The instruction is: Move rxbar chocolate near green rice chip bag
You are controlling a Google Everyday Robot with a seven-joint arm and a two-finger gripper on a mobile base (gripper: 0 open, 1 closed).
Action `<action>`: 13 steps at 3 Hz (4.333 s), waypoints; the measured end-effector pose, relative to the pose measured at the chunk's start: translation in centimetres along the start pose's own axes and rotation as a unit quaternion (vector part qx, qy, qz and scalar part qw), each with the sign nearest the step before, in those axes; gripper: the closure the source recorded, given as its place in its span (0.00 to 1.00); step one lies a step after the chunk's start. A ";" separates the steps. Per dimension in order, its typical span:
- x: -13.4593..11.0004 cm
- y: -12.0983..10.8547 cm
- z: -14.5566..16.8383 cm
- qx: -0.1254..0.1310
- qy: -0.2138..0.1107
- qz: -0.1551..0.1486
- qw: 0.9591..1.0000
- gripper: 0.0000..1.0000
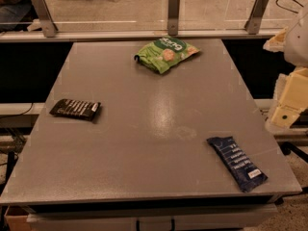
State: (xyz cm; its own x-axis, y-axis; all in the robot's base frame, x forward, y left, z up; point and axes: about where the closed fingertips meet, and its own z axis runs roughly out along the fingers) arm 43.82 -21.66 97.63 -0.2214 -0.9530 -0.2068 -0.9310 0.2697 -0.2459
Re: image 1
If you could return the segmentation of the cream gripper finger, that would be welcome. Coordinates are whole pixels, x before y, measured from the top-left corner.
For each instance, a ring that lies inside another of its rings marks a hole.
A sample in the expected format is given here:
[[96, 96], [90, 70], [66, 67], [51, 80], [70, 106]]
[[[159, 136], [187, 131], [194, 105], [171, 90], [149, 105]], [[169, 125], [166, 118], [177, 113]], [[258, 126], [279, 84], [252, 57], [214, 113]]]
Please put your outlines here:
[[280, 74], [275, 84], [271, 124], [290, 128], [308, 109], [308, 68], [297, 67], [289, 75]]
[[283, 52], [285, 48], [285, 39], [287, 35], [288, 28], [285, 27], [281, 31], [279, 31], [275, 36], [268, 39], [263, 45], [263, 49], [276, 53]]

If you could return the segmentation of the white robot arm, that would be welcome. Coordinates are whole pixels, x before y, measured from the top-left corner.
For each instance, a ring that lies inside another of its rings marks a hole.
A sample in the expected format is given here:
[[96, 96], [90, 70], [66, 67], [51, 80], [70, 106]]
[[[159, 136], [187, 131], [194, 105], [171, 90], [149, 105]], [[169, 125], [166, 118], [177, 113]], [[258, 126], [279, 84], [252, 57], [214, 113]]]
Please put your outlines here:
[[284, 60], [295, 66], [290, 74], [278, 76], [266, 120], [269, 131], [287, 130], [308, 109], [308, 4], [288, 27], [267, 40], [263, 48], [282, 52]]

